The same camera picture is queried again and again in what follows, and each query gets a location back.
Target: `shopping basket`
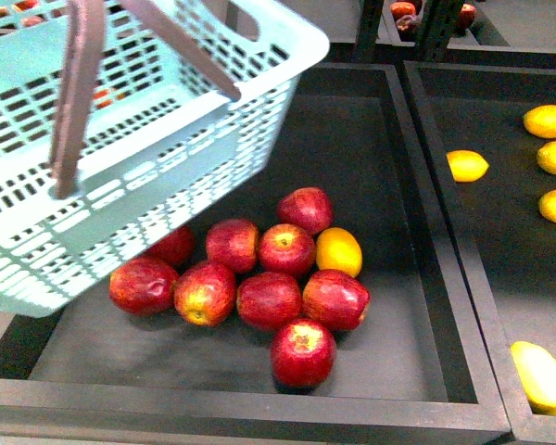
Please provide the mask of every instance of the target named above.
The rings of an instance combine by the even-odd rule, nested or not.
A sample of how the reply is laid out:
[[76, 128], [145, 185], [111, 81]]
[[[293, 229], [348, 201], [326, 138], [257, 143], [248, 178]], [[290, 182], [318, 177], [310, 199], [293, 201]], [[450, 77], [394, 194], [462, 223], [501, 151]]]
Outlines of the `shopping basket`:
[[[82, 54], [67, 52], [67, 36], [81, 25], [66, 1], [36, 3], [0, 0], [0, 311], [42, 317], [261, 171], [300, 73], [329, 44], [272, 0], [232, 0], [257, 23], [256, 40], [198, 0], [155, 1], [234, 82], [234, 100], [123, 1], [100, 4], [98, 64], [71, 70]], [[78, 81], [91, 63], [88, 97], [62, 91], [64, 68]], [[70, 120], [81, 106], [59, 108], [63, 95], [86, 106], [84, 121], [82, 110]], [[55, 134], [64, 115], [69, 128]], [[63, 194], [57, 140], [80, 149]]]

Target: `fruit stand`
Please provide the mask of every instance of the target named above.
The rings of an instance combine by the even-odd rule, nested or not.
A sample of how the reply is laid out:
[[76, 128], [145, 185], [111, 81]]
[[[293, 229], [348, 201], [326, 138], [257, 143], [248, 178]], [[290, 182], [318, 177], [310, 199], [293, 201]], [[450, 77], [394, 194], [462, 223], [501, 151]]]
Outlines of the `fruit stand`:
[[[136, 316], [104, 279], [52, 315], [15, 315], [1, 335], [0, 438], [556, 443], [556, 416], [532, 412], [510, 348], [529, 341], [556, 359], [556, 223], [537, 207], [556, 175], [536, 163], [547, 141], [523, 124], [556, 104], [556, 50], [512, 47], [493, 0], [474, 2], [481, 14], [463, 34], [449, 19], [462, 2], [430, 0], [426, 31], [401, 42], [392, 3], [360, 2], [356, 41], [332, 43], [302, 73], [268, 164], [217, 202], [192, 203], [194, 251], [176, 267], [184, 276], [210, 258], [219, 222], [253, 222], [262, 236], [288, 194], [324, 190], [371, 294], [362, 323], [334, 333], [331, 373], [290, 388], [273, 333], [244, 311], [214, 326], [187, 323], [178, 306]], [[456, 183], [446, 154], [457, 149], [486, 159], [480, 179]], [[301, 290], [318, 264], [297, 277]], [[255, 262], [237, 285], [271, 267]]]

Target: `produce display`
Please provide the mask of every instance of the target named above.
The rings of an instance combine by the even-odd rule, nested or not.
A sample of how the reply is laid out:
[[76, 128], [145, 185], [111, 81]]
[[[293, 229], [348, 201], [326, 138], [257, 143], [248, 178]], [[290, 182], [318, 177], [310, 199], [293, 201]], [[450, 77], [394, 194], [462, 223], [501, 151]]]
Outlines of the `produce display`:
[[556, 360], [547, 350], [526, 341], [513, 343], [511, 353], [532, 411], [556, 415]]
[[[395, 2], [389, 7], [389, 12], [398, 29], [399, 39], [402, 42], [415, 42], [418, 28], [422, 25], [422, 9], [422, 0]], [[475, 6], [468, 3], [463, 4], [455, 23], [455, 32], [464, 34], [474, 24], [476, 17]]]
[[207, 258], [194, 265], [196, 236], [184, 225], [116, 270], [109, 296], [134, 316], [174, 307], [185, 322], [210, 328], [236, 309], [244, 324], [272, 335], [278, 388], [316, 388], [335, 362], [334, 333], [356, 329], [369, 310], [370, 292], [355, 278], [362, 252], [353, 234], [330, 227], [332, 202], [318, 187], [282, 198], [277, 216], [261, 235], [244, 218], [215, 222]]
[[[530, 109], [524, 114], [523, 123], [534, 136], [556, 138], [556, 105]], [[447, 160], [458, 183], [477, 181], [489, 167], [481, 155], [471, 150], [450, 151]], [[545, 172], [556, 175], [556, 141], [546, 143], [537, 151], [537, 164]], [[556, 223], [556, 189], [539, 199], [538, 208], [544, 218]], [[556, 415], [556, 360], [542, 347], [527, 341], [516, 341], [511, 351], [532, 411]]]
[[[525, 129], [541, 138], [556, 138], [556, 105], [542, 105], [527, 111], [523, 116]], [[447, 153], [447, 161], [458, 183], [471, 183], [482, 178], [488, 170], [487, 161], [472, 150], [453, 150]], [[546, 143], [537, 151], [537, 164], [550, 174], [556, 175], [556, 141]], [[541, 215], [556, 223], [556, 189], [545, 193], [537, 206]]]

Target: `black display bin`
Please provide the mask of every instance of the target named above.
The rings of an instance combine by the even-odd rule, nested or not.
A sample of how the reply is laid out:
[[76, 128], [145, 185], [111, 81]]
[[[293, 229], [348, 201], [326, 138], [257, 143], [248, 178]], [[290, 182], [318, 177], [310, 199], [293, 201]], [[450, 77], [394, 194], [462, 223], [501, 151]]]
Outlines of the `black display bin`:
[[[556, 104], [556, 70], [405, 63], [404, 84], [461, 269], [512, 426], [509, 440], [556, 443], [556, 417], [533, 414], [510, 345], [530, 341], [556, 359], [556, 224], [537, 201], [556, 176], [537, 166], [547, 141], [523, 115]], [[471, 149], [490, 164], [456, 184], [446, 153]]]
[[0, 341], [0, 435], [172, 443], [198, 434], [346, 443], [481, 444], [509, 431], [472, 304], [395, 69], [304, 73], [267, 168], [194, 218], [203, 238], [241, 216], [261, 230], [301, 186], [323, 187], [357, 237], [372, 307], [338, 335], [329, 379], [278, 388], [266, 336], [174, 311], [136, 319], [107, 282]]

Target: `apple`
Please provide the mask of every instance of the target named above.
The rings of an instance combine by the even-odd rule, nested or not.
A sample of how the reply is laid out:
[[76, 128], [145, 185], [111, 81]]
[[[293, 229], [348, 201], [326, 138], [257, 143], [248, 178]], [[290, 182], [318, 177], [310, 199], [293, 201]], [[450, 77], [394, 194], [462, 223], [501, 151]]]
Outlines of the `apple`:
[[206, 236], [209, 260], [219, 261], [235, 273], [250, 272], [258, 262], [259, 229], [250, 220], [217, 222]]
[[474, 24], [476, 16], [475, 6], [464, 3], [461, 7], [460, 16], [457, 19], [455, 27], [458, 31], [464, 32]]
[[416, 40], [418, 28], [421, 24], [422, 21], [416, 15], [410, 14], [409, 16], [403, 16], [401, 19], [396, 21], [399, 39], [402, 42], [414, 42]]
[[364, 321], [370, 301], [365, 286], [336, 269], [314, 273], [303, 289], [303, 313], [331, 331], [356, 329]]
[[109, 297], [118, 308], [138, 316], [173, 307], [173, 288], [179, 274], [165, 261], [137, 257], [116, 269], [109, 278]]
[[278, 202], [278, 219], [281, 223], [297, 225], [313, 236], [332, 224], [332, 202], [321, 188], [299, 188]]
[[404, 16], [416, 15], [416, 6], [410, 2], [396, 2], [389, 7], [393, 20], [399, 20]]
[[234, 308], [234, 273], [221, 262], [201, 261], [179, 278], [173, 299], [175, 309], [186, 322], [216, 326], [226, 320]]
[[246, 324], [274, 332], [300, 316], [301, 295], [295, 278], [263, 272], [247, 278], [237, 289], [237, 312]]
[[332, 333], [306, 319], [296, 319], [282, 327], [270, 346], [273, 374], [290, 388], [319, 386], [332, 371], [335, 355]]
[[302, 278], [315, 262], [315, 241], [293, 224], [276, 224], [259, 241], [259, 262], [268, 272]]
[[36, 7], [39, 4], [39, 0], [24, 0], [22, 2], [18, 2], [17, 5], [21, 10], [26, 11], [27, 9], [31, 9], [32, 7]]
[[39, 16], [25, 17], [20, 20], [20, 23], [22, 23], [22, 26], [24, 26], [25, 28], [30, 28], [31, 26], [39, 25], [43, 22], [45, 22], [45, 20], [43, 20]]
[[188, 225], [183, 225], [151, 246], [145, 254], [158, 258], [173, 267], [185, 264], [196, 250], [196, 236]]

